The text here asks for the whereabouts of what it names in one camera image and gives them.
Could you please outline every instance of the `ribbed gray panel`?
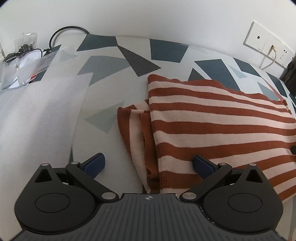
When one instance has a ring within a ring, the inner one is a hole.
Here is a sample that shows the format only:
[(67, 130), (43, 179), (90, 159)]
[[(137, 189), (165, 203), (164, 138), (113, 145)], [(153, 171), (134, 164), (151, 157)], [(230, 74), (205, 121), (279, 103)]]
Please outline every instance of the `ribbed gray panel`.
[(224, 231), (202, 214), (195, 204), (174, 194), (124, 194), (115, 203), (103, 204), (86, 225), (58, 235), (21, 232), (14, 241), (283, 241), (275, 231), (240, 235)]

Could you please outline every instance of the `folded striped garment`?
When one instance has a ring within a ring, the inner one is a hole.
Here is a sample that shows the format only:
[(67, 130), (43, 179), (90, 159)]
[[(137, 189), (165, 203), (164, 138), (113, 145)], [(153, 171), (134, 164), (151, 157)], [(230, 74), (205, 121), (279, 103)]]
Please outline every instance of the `folded striped garment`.
[(215, 164), (256, 163), (282, 201), (296, 193), (296, 120), (287, 102), (225, 88), (214, 80), (182, 82), (150, 75), (149, 100), (118, 109), (123, 141), (147, 193), (180, 195), (202, 181), (198, 154)]

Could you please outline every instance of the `silver screw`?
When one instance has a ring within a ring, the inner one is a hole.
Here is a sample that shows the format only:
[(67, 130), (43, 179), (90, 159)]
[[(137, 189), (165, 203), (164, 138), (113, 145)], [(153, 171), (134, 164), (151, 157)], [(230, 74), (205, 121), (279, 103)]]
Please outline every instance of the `silver screw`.
[(196, 194), (193, 192), (186, 192), (182, 195), (182, 197), (188, 200), (192, 200), (196, 198)]
[(104, 192), (102, 194), (102, 198), (106, 199), (106, 200), (111, 200), (116, 198), (116, 194), (114, 192)]

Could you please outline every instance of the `white wall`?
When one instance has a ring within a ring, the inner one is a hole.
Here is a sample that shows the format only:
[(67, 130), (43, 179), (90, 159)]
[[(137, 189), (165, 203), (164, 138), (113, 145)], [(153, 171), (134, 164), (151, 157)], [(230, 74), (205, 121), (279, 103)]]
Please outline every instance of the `white wall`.
[[(197, 45), (259, 66), (263, 56), (243, 46), (252, 21), (296, 52), (290, 0), (8, 0), (0, 9), (0, 43), (5, 54), (14, 52), (13, 40), (34, 31), (37, 46), (47, 48), (57, 29), (77, 25), (92, 34)], [(280, 76), (283, 68), (274, 64), (267, 71)]]

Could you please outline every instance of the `white foam sheet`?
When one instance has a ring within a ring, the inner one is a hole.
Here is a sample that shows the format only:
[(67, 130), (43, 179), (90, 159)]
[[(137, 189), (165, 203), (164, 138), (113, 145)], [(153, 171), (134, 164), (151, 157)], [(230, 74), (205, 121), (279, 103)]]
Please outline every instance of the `white foam sheet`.
[(14, 215), (19, 194), (42, 163), (64, 167), (92, 73), (47, 78), (0, 93), (0, 237), (21, 228)]

